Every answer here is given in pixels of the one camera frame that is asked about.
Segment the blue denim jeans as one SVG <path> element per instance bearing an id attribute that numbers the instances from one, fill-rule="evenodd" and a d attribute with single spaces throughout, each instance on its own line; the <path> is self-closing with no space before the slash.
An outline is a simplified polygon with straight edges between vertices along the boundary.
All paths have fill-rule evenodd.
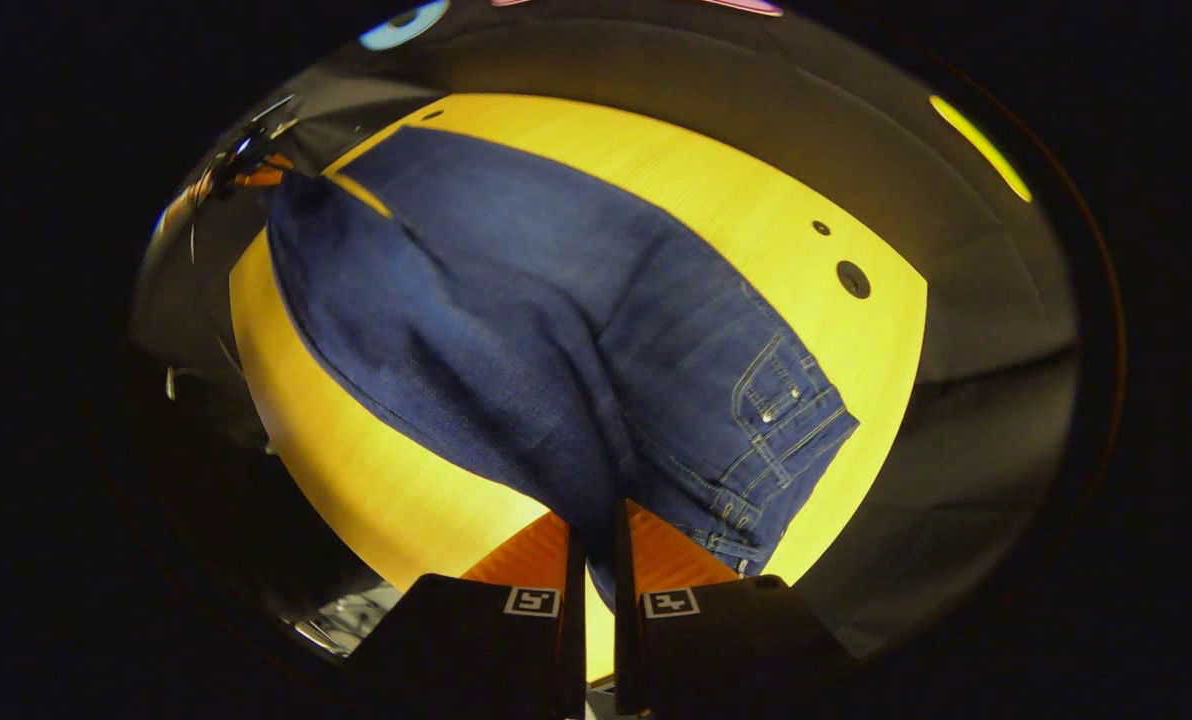
<path id="1" fill-rule="evenodd" d="M 573 528 L 613 601 L 623 498 L 764 573 L 858 427 L 710 242 L 559 161 L 405 126 L 268 193 L 291 323 L 360 406 Z"/>

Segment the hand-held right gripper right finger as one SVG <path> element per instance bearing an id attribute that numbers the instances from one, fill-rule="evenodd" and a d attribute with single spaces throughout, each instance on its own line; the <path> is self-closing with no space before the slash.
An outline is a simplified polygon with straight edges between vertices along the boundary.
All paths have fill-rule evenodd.
<path id="1" fill-rule="evenodd" d="M 743 577 L 637 502 L 614 548 L 620 714 L 797 719 L 857 665 L 782 578 Z"/>

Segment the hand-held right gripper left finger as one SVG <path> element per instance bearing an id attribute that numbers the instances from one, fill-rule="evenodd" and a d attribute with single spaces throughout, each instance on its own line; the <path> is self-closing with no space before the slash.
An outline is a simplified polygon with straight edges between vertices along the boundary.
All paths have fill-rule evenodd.
<path id="1" fill-rule="evenodd" d="M 578 720 L 586 555 L 545 514 L 459 577 L 423 575 L 344 662 L 373 720 Z"/>

